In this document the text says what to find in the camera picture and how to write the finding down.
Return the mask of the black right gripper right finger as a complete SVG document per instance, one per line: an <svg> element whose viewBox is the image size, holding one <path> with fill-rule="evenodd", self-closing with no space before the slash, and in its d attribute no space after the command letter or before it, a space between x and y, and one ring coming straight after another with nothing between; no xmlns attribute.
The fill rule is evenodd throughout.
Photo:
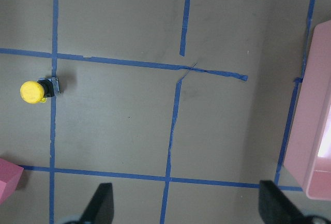
<svg viewBox="0 0 331 224"><path fill-rule="evenodd" d="M273 181L259 182L259 214L266 224L310 223Z"/></svg>

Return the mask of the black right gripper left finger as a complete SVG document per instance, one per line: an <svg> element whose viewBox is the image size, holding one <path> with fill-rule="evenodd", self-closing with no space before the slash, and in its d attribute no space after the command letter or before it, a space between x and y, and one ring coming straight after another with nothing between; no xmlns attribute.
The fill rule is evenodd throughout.
<svg viewBox="0 0 331 224"><path fill-rule="evenodd" d="M112 183L101 183L79 219L79 223L112 223L113 218Z"/></svg>

